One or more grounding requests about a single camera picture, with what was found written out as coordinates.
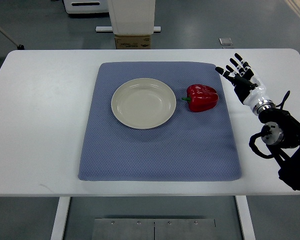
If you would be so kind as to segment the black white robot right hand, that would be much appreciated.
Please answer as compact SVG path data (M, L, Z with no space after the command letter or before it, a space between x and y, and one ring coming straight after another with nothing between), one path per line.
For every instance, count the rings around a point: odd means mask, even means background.
M267 95L266 86L249 63L238 53L229 61L233 66L217 66L215 70L233 85L239 101L250 107L256 116L266 109L274 108L276 105Z

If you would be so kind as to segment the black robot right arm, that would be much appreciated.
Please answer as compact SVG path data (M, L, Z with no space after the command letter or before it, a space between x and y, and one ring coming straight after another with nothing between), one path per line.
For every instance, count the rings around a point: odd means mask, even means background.
M283 109L289 95L288 91L279 105L263 106L257 111L264 126L250 137L249 147L264 159L275 159L280 167L278 178L300 191L300 122Z

